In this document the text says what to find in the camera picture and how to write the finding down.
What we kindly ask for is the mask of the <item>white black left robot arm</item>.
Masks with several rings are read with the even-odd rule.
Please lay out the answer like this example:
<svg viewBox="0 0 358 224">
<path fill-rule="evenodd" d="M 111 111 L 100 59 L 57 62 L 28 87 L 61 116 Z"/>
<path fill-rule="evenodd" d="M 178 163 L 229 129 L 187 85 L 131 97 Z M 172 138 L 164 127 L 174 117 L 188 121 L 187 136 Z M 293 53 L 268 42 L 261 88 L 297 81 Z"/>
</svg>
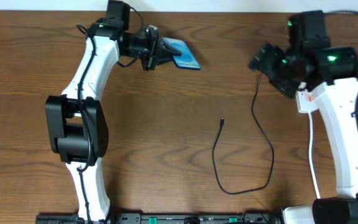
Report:
<svg viewBox="0 0 358 224">
<path fill-rule="evenodd" d="M 85 37 L 85 52 L 68 86 L 45 103 L 52 151 L 59 154 L 73 177 L 79 210 L 77 223 L 107 223 L 111 201 L 107 195 L 102 160 L 109 130 L 101 106 L 107 80 L 122 56 L 153 70 L 182 52 L 168 43 L 155 26 L 130 33 L 133 8 L 124 1 L 109 1 L 106 15 L 89 27 L 77 29 Z"/>
</svg>

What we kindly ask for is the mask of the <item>blue Galaxy smartphone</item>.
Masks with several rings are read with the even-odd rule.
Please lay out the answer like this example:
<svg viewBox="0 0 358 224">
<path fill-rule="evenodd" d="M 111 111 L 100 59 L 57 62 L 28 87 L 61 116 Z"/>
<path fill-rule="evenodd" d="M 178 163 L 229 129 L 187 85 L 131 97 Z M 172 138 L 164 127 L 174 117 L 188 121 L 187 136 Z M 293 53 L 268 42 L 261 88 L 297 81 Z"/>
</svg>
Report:
<svg viewBox="0 0 358 224">
<path fill-rule="evenodd" d="M 187 69 L 187 70 L 201 70 L 201 65 L 195 59 L 191 50 L 188 48 L 186 43 L 179 39 L 163 38 L 173 48 L 179 50 L 181 55 L 174 55 L 173 61 L 177 68 Z"/>
</svg>

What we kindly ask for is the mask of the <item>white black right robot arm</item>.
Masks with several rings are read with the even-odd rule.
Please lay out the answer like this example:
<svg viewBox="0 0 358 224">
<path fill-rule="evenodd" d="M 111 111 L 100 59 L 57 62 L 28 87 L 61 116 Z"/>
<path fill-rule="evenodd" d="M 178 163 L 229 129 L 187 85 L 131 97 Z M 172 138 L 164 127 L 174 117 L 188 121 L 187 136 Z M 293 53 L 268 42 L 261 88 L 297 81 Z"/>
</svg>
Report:
<svg viewBox="0 0 358 224">
<path fill-rule="evenodd" d="M 337 195 L 284 208 L 282 223 L 358 223 L 358 56 L 352 47 L 331 45 L 324 17 L 323 11 L 290 16 L 288 50 L 265 44 L 249 64 L 289 98 L 306 85 L 334 159 Z"/>
</svg>

